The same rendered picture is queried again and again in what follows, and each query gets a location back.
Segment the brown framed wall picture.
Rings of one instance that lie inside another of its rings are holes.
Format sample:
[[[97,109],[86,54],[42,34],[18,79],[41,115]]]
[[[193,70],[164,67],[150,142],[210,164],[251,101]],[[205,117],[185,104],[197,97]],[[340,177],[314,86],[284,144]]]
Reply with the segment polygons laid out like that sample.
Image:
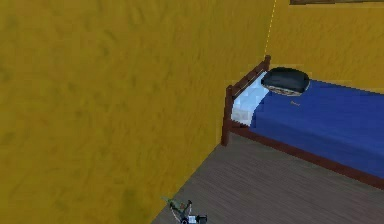
[[[290,5],[383,2],[384,0],[289,0]]]

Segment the wooden boomerang green stripes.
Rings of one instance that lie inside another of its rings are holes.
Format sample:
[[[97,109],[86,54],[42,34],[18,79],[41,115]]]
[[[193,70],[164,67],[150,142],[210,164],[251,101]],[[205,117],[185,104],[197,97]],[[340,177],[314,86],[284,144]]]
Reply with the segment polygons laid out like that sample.
[[[163,200],[169,205],[171,209],[175,209],[177,211],[185,211],[189,204],[178,202],[176,199],[163,197]]]

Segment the brown wooden bed blue cover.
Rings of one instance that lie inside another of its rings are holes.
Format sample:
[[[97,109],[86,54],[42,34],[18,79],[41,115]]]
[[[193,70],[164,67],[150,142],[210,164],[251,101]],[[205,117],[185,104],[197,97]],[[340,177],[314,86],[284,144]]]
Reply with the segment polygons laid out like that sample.
[[[277,94],[261,85],[270,60],[226,87],[221,144],[235,133],[384,190],[384,94],[310,77],[302,95]]]

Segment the dark grey pillow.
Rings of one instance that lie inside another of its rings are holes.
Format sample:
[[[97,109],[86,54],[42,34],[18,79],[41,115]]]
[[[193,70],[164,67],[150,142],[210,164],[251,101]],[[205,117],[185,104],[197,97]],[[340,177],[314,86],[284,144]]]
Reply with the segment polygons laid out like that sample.
[[[261,79],[261,85],[277,94],[300,96],[310,85],[307,73],[286,67],[276,67],[269,70]]]

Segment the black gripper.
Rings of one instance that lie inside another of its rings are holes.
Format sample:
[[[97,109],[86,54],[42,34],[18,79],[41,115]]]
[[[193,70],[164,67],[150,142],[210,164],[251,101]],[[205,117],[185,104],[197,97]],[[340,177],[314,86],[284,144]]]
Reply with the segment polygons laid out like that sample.
[[[174,215],[175,219],[180,220],[180,224],[189,224],[188,216],[190,215],[190,213],[192,211],[192,201],[191,200],[187,201],[187,205],[184,209],[185,217],[183,217],[183,209],[178,204],[171,203],[169,205],[169,207],[170,207],[172,214]]]

